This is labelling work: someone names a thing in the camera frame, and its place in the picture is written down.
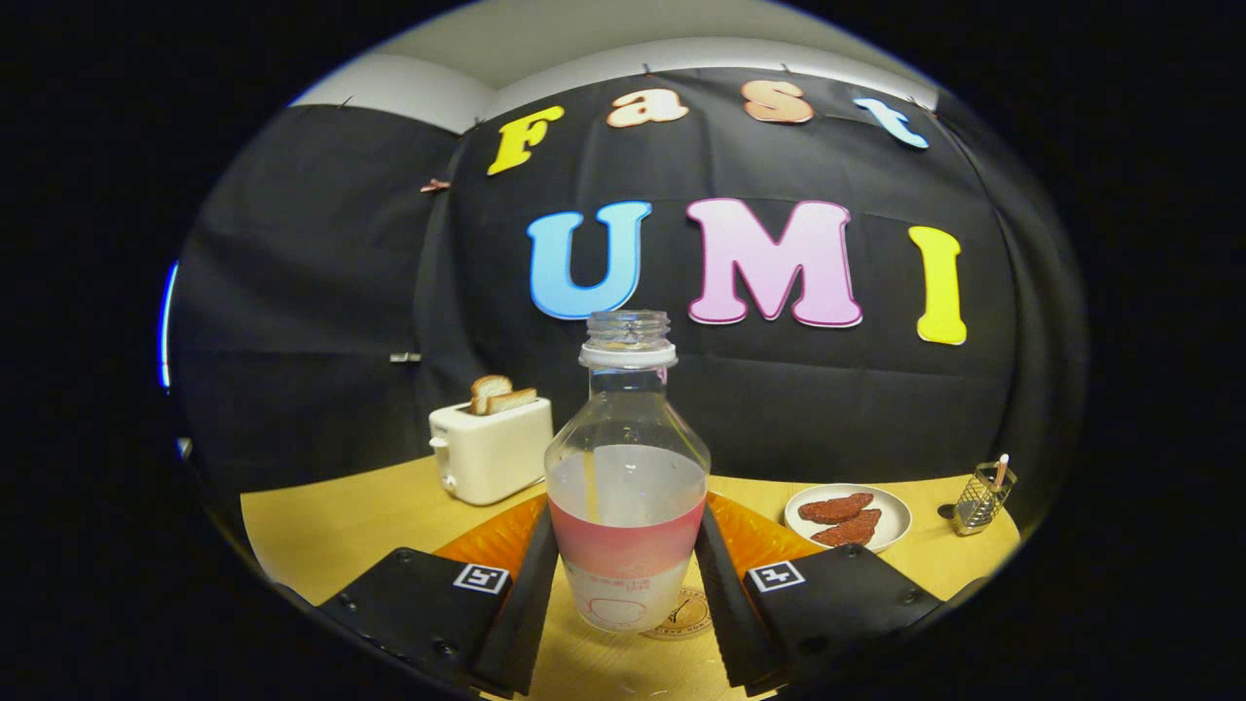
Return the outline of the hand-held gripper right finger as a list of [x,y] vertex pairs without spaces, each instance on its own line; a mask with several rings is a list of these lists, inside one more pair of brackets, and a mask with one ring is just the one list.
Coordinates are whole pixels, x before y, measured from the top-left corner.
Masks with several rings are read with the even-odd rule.
[[824,549],[716,493],[695,553],[728,682],[751,695],[855,674],[942,608],[867,547]]

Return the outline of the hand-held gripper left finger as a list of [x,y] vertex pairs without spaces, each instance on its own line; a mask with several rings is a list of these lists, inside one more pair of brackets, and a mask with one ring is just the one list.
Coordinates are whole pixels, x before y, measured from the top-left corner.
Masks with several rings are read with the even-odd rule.
[[530,695],[557,560],[535,496],[435,553],[396,547],[319,609],[442,682]]

